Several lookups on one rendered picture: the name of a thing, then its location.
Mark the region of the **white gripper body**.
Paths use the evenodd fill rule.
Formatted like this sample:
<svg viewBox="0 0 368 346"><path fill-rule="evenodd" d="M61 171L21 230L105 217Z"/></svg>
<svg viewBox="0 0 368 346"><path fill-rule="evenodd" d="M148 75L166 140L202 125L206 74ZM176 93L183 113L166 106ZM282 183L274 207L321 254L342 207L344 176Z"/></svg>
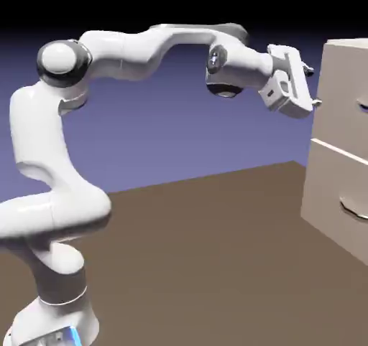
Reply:
<svg viewBox="0 0 368 346"><path fill-rule="evenodd" d="M267 107L291 118L305 118L313 111L300 52L285 45L268 45L272 76L267 82Z"/></svg>

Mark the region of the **beige painted cabinet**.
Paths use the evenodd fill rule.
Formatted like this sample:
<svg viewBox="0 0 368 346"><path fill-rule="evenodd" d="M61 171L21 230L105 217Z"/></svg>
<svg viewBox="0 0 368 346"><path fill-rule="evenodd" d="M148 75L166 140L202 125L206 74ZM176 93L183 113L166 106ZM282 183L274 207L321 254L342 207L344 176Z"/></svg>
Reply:
<svg viewBox="0 0 368 346"><path fill-rule="evenodd" d="M323 47L301 216L368 266L368 38Z"/></svg>

